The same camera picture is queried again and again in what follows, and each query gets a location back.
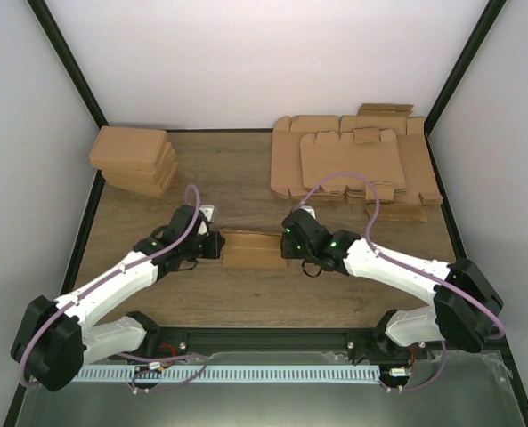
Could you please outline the brown cardboard box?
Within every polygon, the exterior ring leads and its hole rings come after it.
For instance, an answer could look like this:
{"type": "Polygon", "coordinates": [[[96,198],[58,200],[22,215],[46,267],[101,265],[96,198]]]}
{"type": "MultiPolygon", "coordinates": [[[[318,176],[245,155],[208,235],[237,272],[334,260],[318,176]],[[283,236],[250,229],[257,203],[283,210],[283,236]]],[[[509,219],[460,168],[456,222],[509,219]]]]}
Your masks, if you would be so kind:
{"type": "Polygon", "coordinates": [[[283,270],[288,266],[281,255],[281,234],[222,229],[221,235],[225,268],[283,270]]]}

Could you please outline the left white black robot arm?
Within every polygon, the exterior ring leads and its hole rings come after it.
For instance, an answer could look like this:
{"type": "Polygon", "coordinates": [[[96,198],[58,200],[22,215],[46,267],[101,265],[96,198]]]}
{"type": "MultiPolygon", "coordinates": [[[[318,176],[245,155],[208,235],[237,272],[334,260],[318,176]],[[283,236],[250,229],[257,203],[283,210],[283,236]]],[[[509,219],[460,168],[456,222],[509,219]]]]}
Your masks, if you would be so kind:
{"type": "Polygon", "coordinates": [[[107,324],[102,319],[132,295],[184,262],[219,258],[224,237],[210,229],[213,205],[179,206],[171,221],[140,240],[113,268],[77,290],[50,300],[39,296],[24,313],[11,347],[24,383],[58,391],[95,361],[128,354],[151,359],[160,349],[160,327],[140,311],[107,324]]]}

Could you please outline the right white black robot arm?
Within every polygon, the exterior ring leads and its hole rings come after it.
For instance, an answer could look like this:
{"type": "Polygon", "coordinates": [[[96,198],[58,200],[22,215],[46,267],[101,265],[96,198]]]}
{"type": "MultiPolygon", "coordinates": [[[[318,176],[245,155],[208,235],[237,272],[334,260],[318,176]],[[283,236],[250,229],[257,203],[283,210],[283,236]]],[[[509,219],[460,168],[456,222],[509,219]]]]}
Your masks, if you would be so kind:
{"type": "Polygon", "coordinates": [[[437,341],[479,353],[501,331],[496,322],[503,301],[469,259],[424,260],[351,231],[331,233],[308,206],[291,211],[282,226],[282,258],[312,263],[322,272],[371,279],[425,303],[420,309],[390,310],[380,319],[373,341],[384,358],[395,358],[412,344],[437,341]]]}

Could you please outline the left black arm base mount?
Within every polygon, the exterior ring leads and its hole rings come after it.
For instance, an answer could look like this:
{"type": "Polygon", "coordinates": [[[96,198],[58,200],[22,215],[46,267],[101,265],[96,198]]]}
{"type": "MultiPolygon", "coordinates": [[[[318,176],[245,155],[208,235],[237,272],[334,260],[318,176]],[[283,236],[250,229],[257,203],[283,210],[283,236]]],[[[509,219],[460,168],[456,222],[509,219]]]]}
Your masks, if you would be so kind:
{"type": "Polygon", "coordinates": [[[136,350],[130,351],[133,356],[146,359],[162,359],[190,354],[183,341],[165,335],[163,329],[147,332],[136,350]]]}

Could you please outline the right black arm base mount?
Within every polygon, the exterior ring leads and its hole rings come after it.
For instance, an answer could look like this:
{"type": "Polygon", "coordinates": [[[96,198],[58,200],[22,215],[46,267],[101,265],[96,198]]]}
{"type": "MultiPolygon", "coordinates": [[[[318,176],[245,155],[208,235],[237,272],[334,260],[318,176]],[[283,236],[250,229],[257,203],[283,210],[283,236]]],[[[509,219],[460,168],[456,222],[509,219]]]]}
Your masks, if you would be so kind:
{"type": "Polygon", "coordinates": [[[411,356],[415,359],[425,359],[428,352],[417,345],[401,347],[390,340],[384,333],[374,328],[352,328],[345,331],[347,357],[355,364],[367,360],[370,364],[383,362],[408,362],[411,356]]]}

